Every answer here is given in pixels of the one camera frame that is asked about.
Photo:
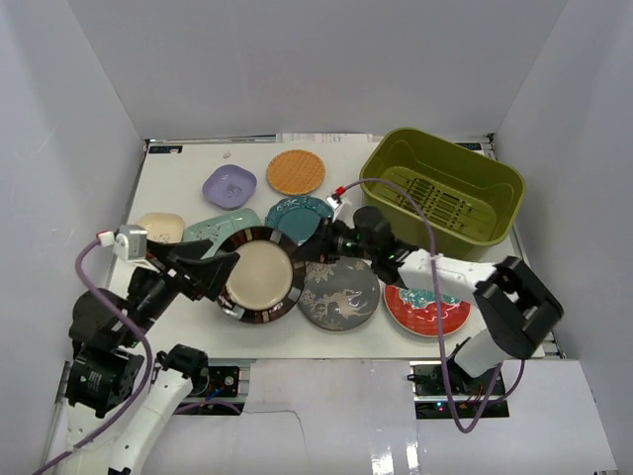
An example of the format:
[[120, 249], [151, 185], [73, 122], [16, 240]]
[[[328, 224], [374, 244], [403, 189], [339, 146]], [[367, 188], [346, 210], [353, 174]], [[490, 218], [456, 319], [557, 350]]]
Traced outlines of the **dark striped rim plate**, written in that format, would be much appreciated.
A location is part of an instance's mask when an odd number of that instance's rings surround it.
[[239, 255], [224, 285], [218, 305], [230, 317], [247, 324], [274, 322], [298, 303], [307, 274], [294, 257], [298, 246], [279, 230], [258, 226], [227, 238], [216, 252]]

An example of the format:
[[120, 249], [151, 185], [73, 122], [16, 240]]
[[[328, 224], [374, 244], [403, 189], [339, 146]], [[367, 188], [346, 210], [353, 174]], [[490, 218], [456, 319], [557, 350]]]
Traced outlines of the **grey deer pattern plate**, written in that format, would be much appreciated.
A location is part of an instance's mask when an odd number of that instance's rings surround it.
[[298, 305], [317, 327], [347, 332], [374, 315], [380, 290], [378, 278], [361, 259], [344, 257], [332, 264], [308, 263]]

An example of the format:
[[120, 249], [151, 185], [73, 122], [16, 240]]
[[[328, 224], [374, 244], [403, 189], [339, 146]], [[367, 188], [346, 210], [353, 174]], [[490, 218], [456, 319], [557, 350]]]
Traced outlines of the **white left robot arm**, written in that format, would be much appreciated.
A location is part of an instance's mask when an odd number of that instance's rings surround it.
[[238, 262], [236, 252], [206, 257], [198, 242], [150, 242], [141, 253], [128, 295], [97, 287], [83, 261], [96, 247], [117, 247], [118, 235], [104, 233], [75, 260], [86, 287], [74, 304], [69, 336], [73, 344], [65, 389], [67, 448], [41, 473], [59, 466], [64, 474], [138, 474], [167, 422], [188, 395], [209, 384], [209, 357], [175, 344], [152, 350], [147, 339], [180, 295], [216, 300]]

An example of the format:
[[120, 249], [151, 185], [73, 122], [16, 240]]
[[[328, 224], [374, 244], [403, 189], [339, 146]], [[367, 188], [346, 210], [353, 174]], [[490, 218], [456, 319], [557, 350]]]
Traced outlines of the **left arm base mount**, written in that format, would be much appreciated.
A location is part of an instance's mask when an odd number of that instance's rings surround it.
[[237, 417], [243, 412], [249, 392], [248, 365], [217, 365], [210, 362], [202, 381], [180, 403], [178, 416]]

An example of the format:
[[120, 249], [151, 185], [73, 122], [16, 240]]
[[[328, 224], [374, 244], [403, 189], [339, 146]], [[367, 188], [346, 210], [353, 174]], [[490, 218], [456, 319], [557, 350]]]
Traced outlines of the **red and teal plate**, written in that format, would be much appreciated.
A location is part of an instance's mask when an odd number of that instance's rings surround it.
[[442, 294], [440, 306], [430, 290], [404, 289], [387, 285], [383, 294], [385, 305], [393, 319], [410, 333], [437, 337], [437, 312], [440, 312], [444, 334], [458, 331], [468, 321], [472, 305]]

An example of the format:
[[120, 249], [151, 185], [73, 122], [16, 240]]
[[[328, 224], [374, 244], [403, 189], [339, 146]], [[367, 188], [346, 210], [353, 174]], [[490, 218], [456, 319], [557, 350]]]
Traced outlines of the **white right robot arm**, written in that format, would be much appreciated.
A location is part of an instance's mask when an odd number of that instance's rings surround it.
[[458, 394], [472, 393], [487, 371], [508, 359], [531, 358], [564, 315], [558, 299], [519, 257], [487, 263], [433, 254], [397, 238], [375, 207], [358, 209], [353, 223], [321, 220], [294, 258], [322, 264], [361, 258], [386, 284], [431, 290], [478, 308], [484, 329], [452, 352], [440, 352], [439, 375]]

